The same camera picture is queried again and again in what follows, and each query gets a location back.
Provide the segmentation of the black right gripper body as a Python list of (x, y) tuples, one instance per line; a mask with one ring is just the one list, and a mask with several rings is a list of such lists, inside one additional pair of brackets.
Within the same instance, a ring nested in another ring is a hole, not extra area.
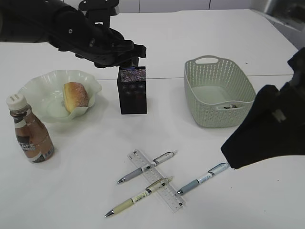
[(287, 131), (292, 152), (305, 151), (305, 49), (300, 49), (289, 61), (292, 79), (280, 90), (284, 96), (283, 125)]

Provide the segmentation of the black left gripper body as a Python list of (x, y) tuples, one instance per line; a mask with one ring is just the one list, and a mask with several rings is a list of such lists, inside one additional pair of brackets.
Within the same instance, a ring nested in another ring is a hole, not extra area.
[(93, 36), (82, 51), (75, 56), (86, 59), (98, 68), (131, 65), (133, 41), (126, 40), (116, 30), (95, 26)]

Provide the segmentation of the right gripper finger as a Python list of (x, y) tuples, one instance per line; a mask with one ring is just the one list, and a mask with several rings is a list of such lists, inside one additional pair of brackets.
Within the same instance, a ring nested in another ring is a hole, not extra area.
[(226, 140), (221, 152), (233, 169), (280, 156), (303, 156), (292, 152), (283, 125), (284, 96), (274, 85), (264, 86), (256, 95), (245, 120)]

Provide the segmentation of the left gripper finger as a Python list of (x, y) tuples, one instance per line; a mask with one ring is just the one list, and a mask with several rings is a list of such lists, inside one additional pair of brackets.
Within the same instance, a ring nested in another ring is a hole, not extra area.
[(146, 47), (144, 45), (134, 44), (134, 48), (126, 53), (126, 60), (123, 63), (124, 68), (139, 66), (139, 59), (146, 57)]

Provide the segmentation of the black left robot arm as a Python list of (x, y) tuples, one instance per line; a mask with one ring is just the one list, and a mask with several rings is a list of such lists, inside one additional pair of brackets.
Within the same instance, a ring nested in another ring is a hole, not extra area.
[(94, 63), (97, 68), (137, 67), (146, 47), (110, 28), (117, 0), (82, 0), (78, 8), (62, 0), (2, 0), (1, 42), (47, 42), (60, 52)]

